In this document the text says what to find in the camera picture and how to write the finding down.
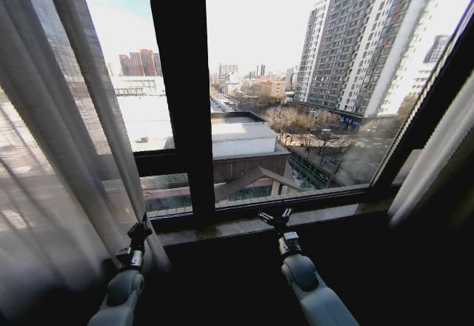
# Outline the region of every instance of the tree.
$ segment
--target tree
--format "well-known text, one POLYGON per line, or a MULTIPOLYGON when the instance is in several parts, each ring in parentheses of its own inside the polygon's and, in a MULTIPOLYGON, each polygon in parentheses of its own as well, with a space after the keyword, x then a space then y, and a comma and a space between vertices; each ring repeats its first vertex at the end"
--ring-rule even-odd
POLYGON ((412 110, 418 101, 418 95, 409 94, 404 97, 403 101, 398 108, 397 116, 393 119, 393 122, 389 126, 387 133, 389 137, 395 137, 400 127, 408 119, 408 116, 412 113, 412 110))

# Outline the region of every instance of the apartment building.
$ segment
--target apartment building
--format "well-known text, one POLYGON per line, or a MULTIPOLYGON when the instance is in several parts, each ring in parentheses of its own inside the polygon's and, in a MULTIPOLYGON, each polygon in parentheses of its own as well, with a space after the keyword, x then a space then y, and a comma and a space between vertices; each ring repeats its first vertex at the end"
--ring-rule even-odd
POLYGON ((295 99, 376 115, 427 0, 321 0, 310 13, 295 99))

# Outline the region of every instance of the window frame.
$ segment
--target window frame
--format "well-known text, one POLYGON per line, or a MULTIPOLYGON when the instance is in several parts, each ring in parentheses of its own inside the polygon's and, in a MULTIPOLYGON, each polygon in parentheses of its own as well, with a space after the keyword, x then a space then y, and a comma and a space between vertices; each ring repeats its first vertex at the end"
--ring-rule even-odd
POLYGON ((255 216, 264 208, 315 210, 394 197, 401 185, 393 184, 393 180, 403 163, 412 150, 426 144, 473 70, 472 61, 466 60, 470 57, 469 43, 474 36, 471 2, 425 84, 415 109, 399 130, 369 184, 215 209, 206 0, 175 0, 173 6, 167 6, 170 0, 150 0, 150 3, 176 148, 135 152, 134 157, 140 176, 187 173, 193 206, 192 213, 153 217, 153 225, 160 229, 255 216), (184 66, 183 61, 192 65, 184 66), (186 83, 184 67, 186 77, 193 83, 186 83), (184 95, 183 90, 187 87, 192 90, 187 90, 184 95))

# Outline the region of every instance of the flat roof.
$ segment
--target flat roof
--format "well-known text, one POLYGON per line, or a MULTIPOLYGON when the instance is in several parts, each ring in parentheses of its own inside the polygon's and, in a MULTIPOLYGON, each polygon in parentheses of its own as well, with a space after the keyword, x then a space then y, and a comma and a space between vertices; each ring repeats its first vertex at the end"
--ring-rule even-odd
POLYGON ((275 131, 261 122, 212 125, 213 142, 242 139, 274 139, 277 136, 275 131))
POLYGON ((249 116, 236 116, 236 117, 212 117, 210 118, 211 124, 249 124, 255 122, 255 120, 249 116))

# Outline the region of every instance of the rooftop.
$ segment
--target rooftop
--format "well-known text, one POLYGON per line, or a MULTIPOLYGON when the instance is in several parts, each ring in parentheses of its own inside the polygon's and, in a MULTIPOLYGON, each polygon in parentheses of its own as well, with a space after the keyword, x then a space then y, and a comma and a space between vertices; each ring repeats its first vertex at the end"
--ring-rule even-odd
POLYGON ((235 141, 242 139, 275 139, 277 134, 265 123, 213 124, 213 142, 235 141))

